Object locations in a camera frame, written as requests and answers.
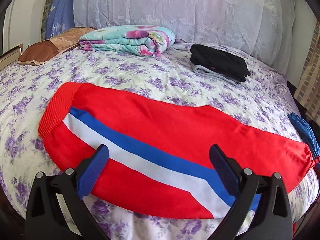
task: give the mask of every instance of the turquoise blanket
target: turquoise blanket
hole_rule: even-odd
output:
[[[174,33],[167,28],[137,25],[107,27],[79,39],[83,50],[108,50],[150,57],[159,57],[174,41]]]

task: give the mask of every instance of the white stripe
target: white stripe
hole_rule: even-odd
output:
[[[225,217],[229,211],[230,207],[214,192],[206,180],[169,170],[127,152],[70,113],[66,115],[63,122],[73,134],[92,148],[97,149],[100,144],[108,146],[111,159],[158,182],[190,192],[202,206],[211,212],[214,218]]]

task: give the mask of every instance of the floral quilt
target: floral quilt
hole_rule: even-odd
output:
[[[301,141],[287,117],[291,112],[299,112],[286,79],[238,49],[207,45],[243,57],[251,76],[245,83],[233,86],[196,75],[189,61],[191,44],[174,44],[160,58],[77,48],[44,65],[13,64],[1,71],[0,184],[17,212],[25,217],[31,185],[38,171],[47,175],[61,172],[44,149],[38,125],[50,98],[67,81],[91,82],[176,105],[211,105],[243,124]],[[318,189],[318,179],[311,169],[289,193],[293,221],[307,211]],[[93,195],[85,197],[84,202],[112,239],[207,239],[222,220],[146,216]],[[63,198],[60,204],[68,225],[76,232]],[[254,211],[248,213],[239,233],[248,229],[253,215]]]

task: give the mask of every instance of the blue stripe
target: blue stripe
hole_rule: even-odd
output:
[[[215,193],[228,206],[232,206],[235,198],[228,194],[216,170],[209,169],[197,163],[193,163],[185,159],[170,155],[153,146],[140,142],[130,136],[114,131],[84,110],[71,107],[69,112],[71,115],[83,122],[92,130],[96,131],[103,137],[107,138],[114,144],[130,153],[136,154],[145,160],[148,160],[169,170],[205,179],[209,183],[211,188],[215,191]],[[257,208],[259,200],[260,195],[255,195],[251,204],[251,210],[255,210]]]

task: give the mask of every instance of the beige curtain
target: beige curtain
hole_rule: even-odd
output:
[[[294,94],[315,122],[320,125],[320,23],[316,23],[308,57]]]

